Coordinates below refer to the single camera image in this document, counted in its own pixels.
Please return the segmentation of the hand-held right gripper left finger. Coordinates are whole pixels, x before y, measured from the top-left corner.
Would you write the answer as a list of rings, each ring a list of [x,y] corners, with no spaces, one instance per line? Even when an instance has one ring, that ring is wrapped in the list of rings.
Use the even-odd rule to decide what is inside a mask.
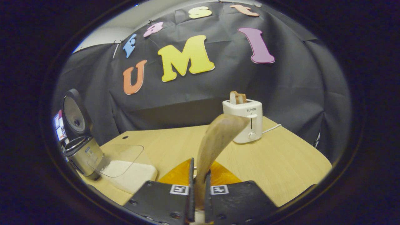
[[[124,207],[161,225],[188,225],[194,222],[194,158],[183,164],[184,185],[146,181]]]

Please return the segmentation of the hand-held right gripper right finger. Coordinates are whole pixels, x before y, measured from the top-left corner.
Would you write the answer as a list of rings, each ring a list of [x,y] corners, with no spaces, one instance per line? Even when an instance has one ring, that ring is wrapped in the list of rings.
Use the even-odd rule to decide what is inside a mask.
[[[255,181],[240,181],[213,162],[206,175],[205,222],[212,225],[253,225],[278,207]]]

